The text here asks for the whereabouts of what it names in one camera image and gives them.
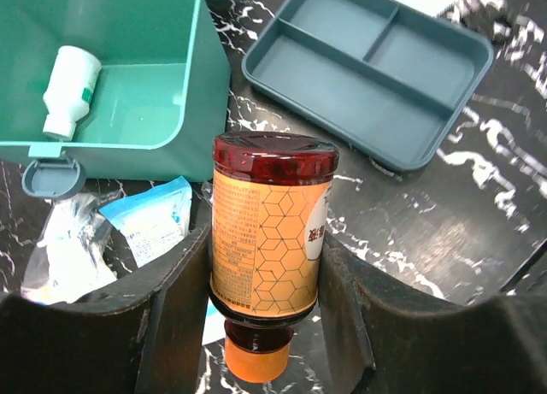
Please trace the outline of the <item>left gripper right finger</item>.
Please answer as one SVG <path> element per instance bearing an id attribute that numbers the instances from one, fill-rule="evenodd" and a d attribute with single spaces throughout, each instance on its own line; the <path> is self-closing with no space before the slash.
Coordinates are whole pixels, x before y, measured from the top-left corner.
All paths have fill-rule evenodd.
<path id="1" fill-rule="evenodd" d="M 404 284 L 334 236 L 319 305 L 337 393 L 543 393 L 546 249 L 482 303 L 461 306 Z"/>

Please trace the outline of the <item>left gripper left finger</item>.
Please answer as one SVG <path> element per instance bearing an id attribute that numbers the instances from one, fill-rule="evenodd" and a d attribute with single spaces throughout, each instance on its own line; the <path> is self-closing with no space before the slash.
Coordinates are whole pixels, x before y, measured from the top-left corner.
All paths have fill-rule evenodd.
<path id="1" fill-rule="evenodd" d="M 208 304 L 209 226 L 76 303 L 1 296 L 4 393 L 192 393 Z"/>

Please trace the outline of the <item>blue cotton swab packet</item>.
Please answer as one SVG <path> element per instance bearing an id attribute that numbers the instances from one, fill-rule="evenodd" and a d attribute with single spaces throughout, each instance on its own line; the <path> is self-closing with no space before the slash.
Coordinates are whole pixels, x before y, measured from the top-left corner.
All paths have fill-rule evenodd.
<path id="1" fill-rule="evenodd" d="M 189 233 L 192 189 L 182 176 L 99 209 L 125 238 L 138 268 L 170 251 Z"/>

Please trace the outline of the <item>amber bottle orange label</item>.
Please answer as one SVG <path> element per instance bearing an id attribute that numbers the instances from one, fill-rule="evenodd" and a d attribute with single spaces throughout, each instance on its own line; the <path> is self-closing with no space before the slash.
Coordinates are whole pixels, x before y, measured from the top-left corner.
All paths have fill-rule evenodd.
<path id="1" fill-rule="evenodd" d="M 224 317 L 229 370 L 278 378 L 295 325 L 318 298 L 338 148 L 286 132 L 227 132 L 213 143 L 209 295 Z"/>

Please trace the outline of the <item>white plastic medicine bottle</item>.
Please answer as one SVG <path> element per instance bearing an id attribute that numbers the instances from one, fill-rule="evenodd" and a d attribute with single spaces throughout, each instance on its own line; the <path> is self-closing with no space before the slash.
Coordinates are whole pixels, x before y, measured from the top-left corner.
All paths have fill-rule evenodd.
<path id="1" fill-rule="evenodd" d="M 78 121 L 90 111 L 102 63 L 90 52 L 63 45 L 56 55 L 43 95 L 47 108 L 43 133 L 54 139 L 73 139 Z"/>

